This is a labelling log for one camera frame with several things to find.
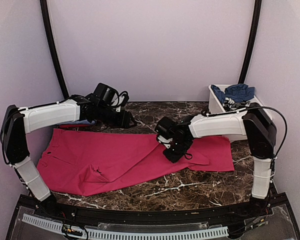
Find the pink trousers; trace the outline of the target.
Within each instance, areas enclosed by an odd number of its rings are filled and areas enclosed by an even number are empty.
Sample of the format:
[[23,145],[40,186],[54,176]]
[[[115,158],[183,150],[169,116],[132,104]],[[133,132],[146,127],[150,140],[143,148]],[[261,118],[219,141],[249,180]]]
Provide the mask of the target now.
[[195,139],[191,159],[170,162],[154,134],[116,134],[56,128],[37,169],[54,192],[92,196],[134,186],[188,168],[234,170],[226,137]]

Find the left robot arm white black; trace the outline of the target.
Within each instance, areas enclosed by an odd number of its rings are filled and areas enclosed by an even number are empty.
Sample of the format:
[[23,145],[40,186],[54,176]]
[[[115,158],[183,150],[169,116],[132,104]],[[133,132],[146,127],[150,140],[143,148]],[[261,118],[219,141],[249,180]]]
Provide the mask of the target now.
[[61,213],[54,196],[30,157],[27,135],[47,127],[79,121],[101,122],[115,129],[130,129],[137,125],[131,112],[124,110],[129,100],[127,91],[99,83],[94,92],[82,96],[73,94],[62,101],[30,107],[7,107],[0,130],[4,163],[14,169],[34,197],[41,210],[50,218]]

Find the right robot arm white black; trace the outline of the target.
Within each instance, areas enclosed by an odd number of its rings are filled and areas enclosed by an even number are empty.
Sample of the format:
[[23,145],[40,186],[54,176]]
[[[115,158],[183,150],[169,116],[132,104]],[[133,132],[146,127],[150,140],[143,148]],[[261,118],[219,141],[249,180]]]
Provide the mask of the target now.
[[252,103],[248,107],[221,113],[202,111],[188,115],[181,122],[164,116],[155,126],[156,140],[164,145],[164,156],[172,163],[181,158],[192,159],[188,152],[194,139],[208,136],[241,135],[246,136],[253,157],[252,201],[245,205],[245,213],[256,217],[265,208],[270,183],[275,175],[275,161],[281,150],[276,147],[277,127],[266,110],[280,111],[273,107]]

